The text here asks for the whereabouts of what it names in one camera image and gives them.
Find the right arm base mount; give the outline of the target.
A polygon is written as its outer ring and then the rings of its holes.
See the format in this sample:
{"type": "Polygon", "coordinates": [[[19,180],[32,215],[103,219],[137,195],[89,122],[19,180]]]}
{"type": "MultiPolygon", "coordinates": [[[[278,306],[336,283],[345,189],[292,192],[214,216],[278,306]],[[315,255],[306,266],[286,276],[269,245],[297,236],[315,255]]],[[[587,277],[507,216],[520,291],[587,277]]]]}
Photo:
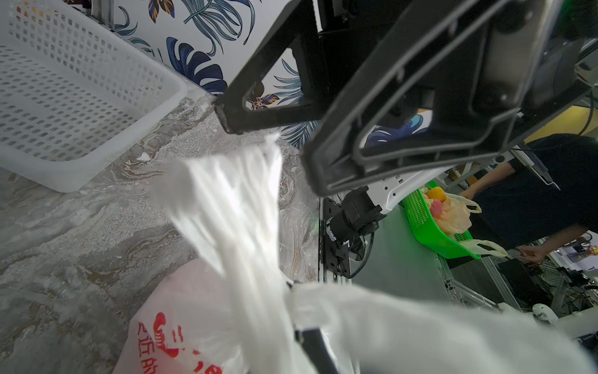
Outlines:
{"type": "Polygon", "coordinates": [[[352,279],[367,263],[379,222],[386,217],[368,192],[369,188],[363,186],[339,202],[323,199],[319,254],[324,271],[352,279]]]}

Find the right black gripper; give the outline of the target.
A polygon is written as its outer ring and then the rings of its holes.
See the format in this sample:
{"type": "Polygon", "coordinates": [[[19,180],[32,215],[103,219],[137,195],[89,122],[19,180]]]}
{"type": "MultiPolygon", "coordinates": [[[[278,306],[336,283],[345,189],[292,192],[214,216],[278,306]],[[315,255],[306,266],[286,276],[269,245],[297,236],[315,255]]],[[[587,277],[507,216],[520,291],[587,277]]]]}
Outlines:
{"type": "Polygon", "coordinates": [[[302,161],[329,196],[403,171],[491,157],[545,50],[597,35],[595,1],[351,1],[321,34],[335,95],[302,161]]]}

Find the white plastic bag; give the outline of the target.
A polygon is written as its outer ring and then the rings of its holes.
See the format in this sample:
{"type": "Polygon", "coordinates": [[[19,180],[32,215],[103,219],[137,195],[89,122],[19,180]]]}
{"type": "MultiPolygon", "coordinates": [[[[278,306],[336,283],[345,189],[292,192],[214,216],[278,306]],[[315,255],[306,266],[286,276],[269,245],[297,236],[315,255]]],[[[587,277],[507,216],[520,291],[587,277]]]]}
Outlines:
{"type": "Polygon", "coordinates": [[[297,340],[322,332],[333,369],[363,373],[595,373],[582,347],[520,313],[290,285],[279,269],[277,137],[170,164],[156,185],[198,258],[133,317],[117,373],[315,373],[297,340]]]}

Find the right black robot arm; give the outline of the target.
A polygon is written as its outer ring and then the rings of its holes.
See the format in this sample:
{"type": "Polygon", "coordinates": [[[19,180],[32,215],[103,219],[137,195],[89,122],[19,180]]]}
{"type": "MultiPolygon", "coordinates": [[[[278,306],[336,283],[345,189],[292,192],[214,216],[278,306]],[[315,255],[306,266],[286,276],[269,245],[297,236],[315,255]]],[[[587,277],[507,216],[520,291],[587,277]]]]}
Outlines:
{"type": "Polygon", "coordinates": [[[319,196],[363,186],[390,211],[447,168],[486,161],[584,88],[595,1],[291,1],[215,103],[228,133],[301,122],[319,196]]]}

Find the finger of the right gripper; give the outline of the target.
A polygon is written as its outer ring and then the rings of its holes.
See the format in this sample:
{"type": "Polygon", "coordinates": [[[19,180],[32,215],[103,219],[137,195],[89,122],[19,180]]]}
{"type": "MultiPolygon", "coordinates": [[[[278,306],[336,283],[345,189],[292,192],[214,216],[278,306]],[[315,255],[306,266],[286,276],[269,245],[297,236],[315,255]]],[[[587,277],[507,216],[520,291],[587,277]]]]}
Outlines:
{"type": "Polygon", "coordinates": [[[216,99],[214,108],[225,131],[238,135],[323,117],[327,73],[313,2],[286,4],[255,53],[216,99]],[[297,104],[272,105],[278,95],[264,93],[263,78],[288,48],[297,63],[303,97],[297,104]]]}

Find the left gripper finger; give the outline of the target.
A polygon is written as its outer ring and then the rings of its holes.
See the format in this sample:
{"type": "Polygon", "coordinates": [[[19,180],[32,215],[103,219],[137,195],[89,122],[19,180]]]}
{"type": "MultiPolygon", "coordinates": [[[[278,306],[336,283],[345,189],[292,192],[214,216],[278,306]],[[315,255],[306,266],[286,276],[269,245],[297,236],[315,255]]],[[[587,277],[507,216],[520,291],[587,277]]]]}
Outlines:
{"type": "Polygon", "coordinates": [[[322,331],[320,329],[313,330],[296,330],[295,340],[303,348],[309,361],[316,368],[316,372],[320,374],[338,374],[336,365],[328,353],[322,331]]]}

